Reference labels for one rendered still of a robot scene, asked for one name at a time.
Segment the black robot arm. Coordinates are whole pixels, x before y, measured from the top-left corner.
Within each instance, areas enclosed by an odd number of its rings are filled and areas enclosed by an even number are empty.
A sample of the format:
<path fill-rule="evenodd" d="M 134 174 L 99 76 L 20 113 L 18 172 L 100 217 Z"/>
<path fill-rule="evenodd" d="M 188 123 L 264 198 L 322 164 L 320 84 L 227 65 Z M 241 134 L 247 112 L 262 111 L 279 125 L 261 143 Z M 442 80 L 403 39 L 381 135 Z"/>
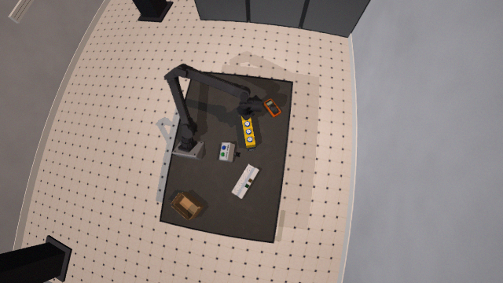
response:
<path fill-rule="evenodd" d="M 184 70 L 185 69 L 185 70 Z M 209 75 L 205 72 L 201 72 L 188 66 L 187 64 L 180 64 L 179 66 L 173 68 L 169 71 L 164 79 L 171 89 L 172 96 L 174 98 L 174 103 L 178 110 L 178 114 L 182 124 L 182 145 L 178 147 L 179 150 L 190 152 L 197 144 L 197 141 L 193 140 L 193 136 L 198 131 L 197 124 L 193 122 L 193 118 L 190 117 L 189 111 L 187 109 L 185 98 L 182 93 L 182 88 L 179 82 L 179 76 L 182 78 L 192 79 L 197 82 L 212 86 L 216 89 L 225 91 L 240 99 L 240 110 L 242 112 L 247 112 L 250 115 L 254 112 L 262 111 L 262 99 L 257 95 L 254 97 L 250 96 L 250 89 L 246 86 L 239 85 L 236 83 L 231 83 L 224 79 L 220 79 L 216 76 Z M 248 102 L 250 101 L 250 102 Z M 248 102 L 248 103 L 243 103 Z"/>

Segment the small open brown cardboard box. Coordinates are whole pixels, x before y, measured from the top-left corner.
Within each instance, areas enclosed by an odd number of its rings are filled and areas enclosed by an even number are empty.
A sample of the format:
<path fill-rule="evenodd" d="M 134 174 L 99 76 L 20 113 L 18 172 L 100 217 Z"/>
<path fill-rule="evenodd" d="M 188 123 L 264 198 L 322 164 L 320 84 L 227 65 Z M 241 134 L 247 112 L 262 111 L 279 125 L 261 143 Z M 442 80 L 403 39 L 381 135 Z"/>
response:
<path fill-rule="evenodd" d="M 191 194 L 187 193 L 186 192 L 179 193 L 171 202 L 172 204 L 174 204 L 171 206 L 185 219 L 190 220 L 190 218 L 192 219 L 192 217 L 196 218 L 196 213 L 199 214 L 204 206 Z"/>

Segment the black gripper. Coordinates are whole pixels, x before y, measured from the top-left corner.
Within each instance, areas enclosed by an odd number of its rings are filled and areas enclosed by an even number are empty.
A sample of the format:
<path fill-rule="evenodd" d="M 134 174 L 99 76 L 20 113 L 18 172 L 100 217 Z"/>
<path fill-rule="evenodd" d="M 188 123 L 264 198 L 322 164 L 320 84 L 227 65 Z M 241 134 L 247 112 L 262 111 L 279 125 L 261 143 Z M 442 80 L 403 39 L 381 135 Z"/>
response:
<path fill-rule="evenodd" d="M 237 111 L 238 113 L 244 118 L 244 120 L 249 120 L 252 116 L 254 116 L 254 112 L 252 112 L 250 115 L 248 114 L 248 111 L 247 112 L 242 112 L 240 110 L 240 106 L 237 107 Z"/>

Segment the white key housing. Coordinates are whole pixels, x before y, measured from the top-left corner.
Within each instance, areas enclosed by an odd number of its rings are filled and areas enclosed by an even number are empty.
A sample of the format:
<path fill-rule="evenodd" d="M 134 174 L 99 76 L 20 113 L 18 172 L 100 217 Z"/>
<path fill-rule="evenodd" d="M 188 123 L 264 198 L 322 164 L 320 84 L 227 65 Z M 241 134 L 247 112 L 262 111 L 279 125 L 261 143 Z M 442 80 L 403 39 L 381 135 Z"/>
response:
<path fill-rule="evenodd" d="M 234 156 L 240 157 L 240 153 L 235 152 L 236 146 L 230 142 L 223 142 L 220 152 L 220 160 L 226 160 L 227 162 L 233 162 Z"/>

